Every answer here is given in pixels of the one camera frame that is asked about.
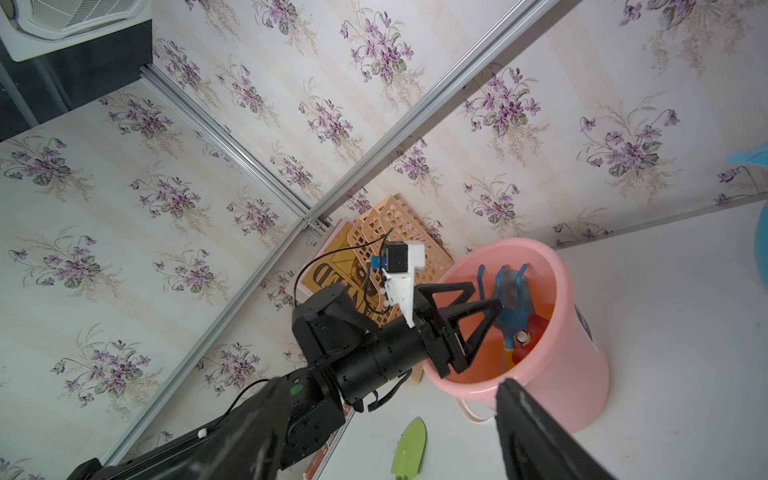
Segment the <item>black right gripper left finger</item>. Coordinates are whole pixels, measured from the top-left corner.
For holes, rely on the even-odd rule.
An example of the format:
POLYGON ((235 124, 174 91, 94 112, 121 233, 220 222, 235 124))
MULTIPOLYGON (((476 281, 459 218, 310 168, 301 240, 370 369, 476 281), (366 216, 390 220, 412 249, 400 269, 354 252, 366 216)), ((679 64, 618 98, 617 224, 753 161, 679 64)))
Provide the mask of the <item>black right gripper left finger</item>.
POLYGON ((273 479, 290 416, 290 388, 272 379, 227 414, 179 469, 181 479, 273 479))

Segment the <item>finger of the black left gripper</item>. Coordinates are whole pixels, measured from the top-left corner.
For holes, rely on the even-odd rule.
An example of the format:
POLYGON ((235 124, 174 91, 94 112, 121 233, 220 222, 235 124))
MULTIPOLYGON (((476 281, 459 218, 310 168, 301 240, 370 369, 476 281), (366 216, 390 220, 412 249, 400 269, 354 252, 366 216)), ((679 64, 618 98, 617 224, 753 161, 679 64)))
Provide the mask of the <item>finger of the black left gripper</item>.
POLYGON ((502 311, 503 304, 498 299, 457 303, 443 308, 443 320, 446 325, 443 337, 451 355, 449 363, 455 373, 463 373, 472 365, 482 343, 502 311), (479 314, 482 314, 482 320, 469 337, 465 338, 460 322, 479 314))
POLYGON ((476 293, 472 282, 420 284, 416 286, 416 313, 435 318, 440 309, 468 302, 476 293))

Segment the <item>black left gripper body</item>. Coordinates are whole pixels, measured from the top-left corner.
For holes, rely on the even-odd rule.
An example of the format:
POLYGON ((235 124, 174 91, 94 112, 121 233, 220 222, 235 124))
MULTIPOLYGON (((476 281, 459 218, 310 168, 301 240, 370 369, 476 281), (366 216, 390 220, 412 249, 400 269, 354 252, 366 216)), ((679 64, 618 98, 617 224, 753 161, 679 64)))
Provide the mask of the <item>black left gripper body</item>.
POLYGON ((473 315, 468 303, 438 308, 427 303, 414 309, 414 324, 427 357, 440 378, 462 373, 473 360, 473 350, 463 336, 460 321, 473 315))

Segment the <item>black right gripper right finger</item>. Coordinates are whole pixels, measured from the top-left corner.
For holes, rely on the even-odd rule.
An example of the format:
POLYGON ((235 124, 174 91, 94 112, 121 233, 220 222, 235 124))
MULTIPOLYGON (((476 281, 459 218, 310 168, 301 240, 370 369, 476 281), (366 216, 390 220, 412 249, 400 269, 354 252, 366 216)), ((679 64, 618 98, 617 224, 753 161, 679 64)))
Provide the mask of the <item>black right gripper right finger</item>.
POLYGON ((496 425, 509 479, 610 479, 603 468, 515 380, 499 384, 496 425))

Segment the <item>red shovel wooden handle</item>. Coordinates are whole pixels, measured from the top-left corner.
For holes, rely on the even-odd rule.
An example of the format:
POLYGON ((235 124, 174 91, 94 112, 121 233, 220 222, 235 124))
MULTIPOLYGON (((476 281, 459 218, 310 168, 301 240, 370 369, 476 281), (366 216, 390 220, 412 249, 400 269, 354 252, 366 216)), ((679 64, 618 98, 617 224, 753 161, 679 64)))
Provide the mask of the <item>red shovel wooden handle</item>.
POLYGON ((531 353, 543 337, 548 325, 549 320, 540 315, 534 314, 529 317, 526 328, 517 332, 514 337, 514 349, 511 354, 514 365, 519 364, 531 353))

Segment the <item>green trowel wooden handle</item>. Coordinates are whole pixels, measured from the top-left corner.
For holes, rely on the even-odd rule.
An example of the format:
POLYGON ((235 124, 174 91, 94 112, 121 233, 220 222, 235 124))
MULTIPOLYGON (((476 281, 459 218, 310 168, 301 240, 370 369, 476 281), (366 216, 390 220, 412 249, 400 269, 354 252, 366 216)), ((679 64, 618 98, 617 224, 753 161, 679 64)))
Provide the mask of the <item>green trowel wooden handle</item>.
POLYGON ((427 429, 422 418, 414 418, 398 441, 391 473, 396 480, 415 479, 421 470, 427 443, 427 429))

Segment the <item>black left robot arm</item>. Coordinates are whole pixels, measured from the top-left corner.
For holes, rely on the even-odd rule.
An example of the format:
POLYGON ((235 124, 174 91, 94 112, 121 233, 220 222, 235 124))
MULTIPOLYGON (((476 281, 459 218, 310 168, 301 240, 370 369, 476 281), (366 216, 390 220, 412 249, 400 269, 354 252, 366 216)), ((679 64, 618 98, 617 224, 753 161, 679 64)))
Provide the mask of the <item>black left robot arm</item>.
POLYGON ((334 284, 293 311, 292 331, 307 362, 282 377, 251 384, 219 418, 119 465, 88 460, 73 479, 273 479, 319 450, 345 423, 344 409, 374 411, 396 394, 414 367, 429 360, 442 376, 474 361, 498 299, 474 299, 470 282, 413 290, 412 317, 384 326, 360 313, 334 284))

